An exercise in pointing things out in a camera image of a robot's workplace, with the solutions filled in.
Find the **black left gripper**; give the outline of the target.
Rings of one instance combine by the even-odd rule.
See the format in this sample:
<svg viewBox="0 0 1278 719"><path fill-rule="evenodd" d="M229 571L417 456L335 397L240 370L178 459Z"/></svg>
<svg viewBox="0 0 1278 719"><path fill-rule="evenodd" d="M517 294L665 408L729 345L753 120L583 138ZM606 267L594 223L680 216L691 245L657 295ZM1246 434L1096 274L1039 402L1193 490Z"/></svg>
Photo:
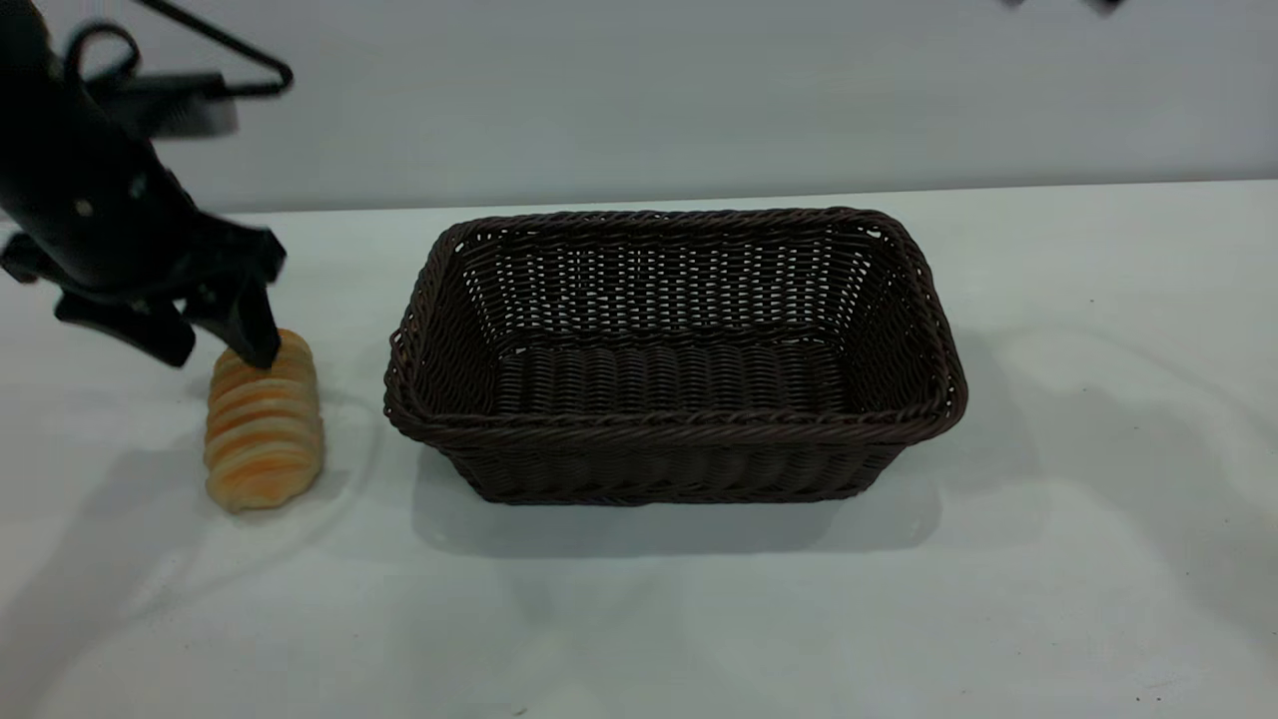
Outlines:
<svg viewBox="0 0 1278 719"><path fill-rule="evenodd" d="M60 284L59 322L165 365L187 364L196 324L273 367L282 243L204 213L155 151L157 138L227 135L236 102L261 97L224 77L3 77L3 209L24 232L9 268Z"/></svg>

